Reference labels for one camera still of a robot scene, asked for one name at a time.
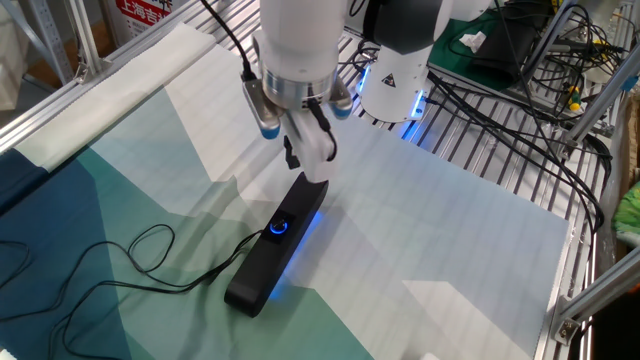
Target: table surface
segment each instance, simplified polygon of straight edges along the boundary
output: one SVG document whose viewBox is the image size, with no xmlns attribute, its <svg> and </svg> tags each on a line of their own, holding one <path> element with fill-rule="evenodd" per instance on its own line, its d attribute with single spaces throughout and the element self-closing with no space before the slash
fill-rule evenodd
<svg viewBox="0 0 640 360">
<path fill-rule="evenodd" d="M 230 27 L 238 34 L 243 46 L 249 50 L 250 59 L 255 62 L 256 55 L 251 48 L 250 34 L 260 27 L 258 2 L 254 0 L 236 0 L 219 3 L 216 6 Z M 194 1 L 164 20 L 163 26 L 143 34 L 135 41 L 116 51 L 108 58 L 114 64 L 108 72 L 117 70 L 119 66 L 126 63 L 135 54 L 157 42 L 178 22 L 187 23 L 205 33 L 213 33 L 219 39 L 221 46 L 237 53 L 237 50 L 233 49 L 233 44 L 222 29 Z M 341 61 L 347 60 L 355 52 L 358 41 L 359 39 L 345 33 L 340 41 Z M 360 77 L 360 74 L 351 66 L 340 66 L 339 75 L 345 80 L 350 89 L 355 87 Z M 465 85 L 464 82 L 451 79 L 446 75 L 443 75 L 443 78 L 447 81 Z M 25 114 L 21 121 L 0 130 L 0 149 L 11 146 L 17 139 L 41 126 L 42 123 L 52 118 L 60 109 L 67 106 L 101 80 L 102 78 L 98 77 L 83 85 L 67 85 L 50 99 Z M 544 89 L 537 89 L 537 93 L 545 96 Z M 488 97 L 477 96 L 464 91 L 461 91 L 460 94 L 476 105 L 480 111 L 498 121 L 503 121 L 512 128 L 523 131 L 533 131 L 535 129 L 532 119 L 525 116 L 517 108 Z M 431 94 L 431 96 L 439 99 L 438 94 Z M 572 229 L 573 238 L 567 249 L 562 278 L 554 284 L 554 291 L 564 294 L 579 291 L 580 282 L 575 281 L 575 279 L 584 277 L 588 249 L 591 244 L 587 226 L 583 221 L 584 211 L 579 206 L 577 197 L 571 189 L 559 184 L 553 178 L 548 177 L 539 169 L 528 164 L 508 148 L 497 144 L 494 139 L 487 136 L 481 129 L 476 129 L 468 123 L 456 119 L 439 106 L 429 106 L 421 120 L 393 125 L 370 118 L 359 106 L 357 96 L 354 95 L 354 98 L 356 102 L 354 114 L 364 121 L 373 124 L 375 127 L 388 130 L 395 136 L 401 137 L 419 148 L 446 159 L 567 219 Z M 546 166 L 551 168 L 552 171 L 558 171 L 557 168 L 554 169 L 548 164 Z M 580 151 L 574 152 L 571 160 L 567 162 L 567 166 L 585 179 L 592 186 L 594 192 L 600 193 L 603 170 L 595 156 Z M 538 343 L 536 358 L 551 359 L 554 356 L 562 357 L 562 355 L 558 354 L 565 350 L 559 348 L 561 351 L 555 351 L 556 344 L 552 342 L 549 343 L 550 346 L 547 346 L 546 338 L 546 334 L 543 331 L 541 341 Z"/>
<path fill-rule="evenodd" d="M 177 238 L 155 275 L 180 284 L 263 227 L 296 172 L 282 139 L 255 128 L 239 70 L 215 47 L 0 219 L 2 236 L 24 239 L 34 258 L 3 289 L 4 312 L 50 302 L 98 241 L 126 248 L 170 225 Z M 355 116 L 333 129 L 338 175 L 260 316 L 222 301 L 239 259 L 187 295 L 98 290 L 70 323 L 69 347 L 123 359 L 533 358 L 568 222 Z M 153 264 L 167 241 L 160 230 L 134 254 Z M 154 285 L 101 245 L 60 309 L 3 324 L 3 341 L 19 359 L 43 358 L 51 326 L 106 279 Z M 60 336 L 54 354 L 66 358 Z"/>
</svg>

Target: white fabric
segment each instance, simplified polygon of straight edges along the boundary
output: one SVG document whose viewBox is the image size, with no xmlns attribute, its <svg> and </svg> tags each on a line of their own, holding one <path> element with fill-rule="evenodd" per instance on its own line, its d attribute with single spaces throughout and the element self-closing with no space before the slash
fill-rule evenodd
<svg viewBox="0 0 640 360">
<path fill-rule="evenodd" d="M 215 44 L 213 36 L 179 24 L 156 45 L 18 144 L 16 149 L 34 165 L 48 171 L 55 169 Z"/>
<path fill-rule="evenodd" d="M 463 35 L 460 38 L 460 42 L 468 46 L 471 49 L 471 51 L 475 54 L 478 52 L 478 49 L 480 49 L 480 46 L 482 46 L 482 43 L 486 38 L 487 36 L 482 31 L 478 31 L 478 33 L 475 35 L 471 35 L 471 34 Z"/>
</svg>

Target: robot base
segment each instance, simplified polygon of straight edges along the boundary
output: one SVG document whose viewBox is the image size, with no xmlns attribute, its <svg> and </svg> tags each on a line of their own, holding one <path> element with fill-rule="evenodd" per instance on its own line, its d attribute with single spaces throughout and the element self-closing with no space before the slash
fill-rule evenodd
<svg viewBox="0 0 640 360">
<path fill-rule="evenodd" d="M 398 123 L 422 118 L 429 93 L 427 59 L 432 47 L 400 55 L 384 46 L 367 67 L 357 89 L 364 110 L 375 119 Z"/>
</svg>

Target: blue glowing button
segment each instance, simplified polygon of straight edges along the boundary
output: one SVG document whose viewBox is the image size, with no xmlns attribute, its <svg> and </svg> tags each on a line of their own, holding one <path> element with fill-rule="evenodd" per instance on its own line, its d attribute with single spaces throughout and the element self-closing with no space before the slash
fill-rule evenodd
<svg viewBox="0 0 640 360">
<path fill-rule="evenodd" d="M 275 235 L 284 234 L 284 232 L 287 231 L 288 227 L 289 224 L 287 224 L 287 222 L 284 220 L 269 224 L 269 230 L 271 230 L 271 232 Z"/>
</svg>

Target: sticker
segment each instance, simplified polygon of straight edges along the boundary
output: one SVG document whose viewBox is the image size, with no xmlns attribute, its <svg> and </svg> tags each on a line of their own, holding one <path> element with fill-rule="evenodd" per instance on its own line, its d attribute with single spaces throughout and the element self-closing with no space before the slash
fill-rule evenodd
<svg viewBox="0 0 640 360">
<path fill-rule="evenodd" d="M 382 82 L 391 87 L 396 87 L 396 81 L 393 79 L 393 74 L 389 74 L 386 78 L 382 79 Z"/>
</svg>

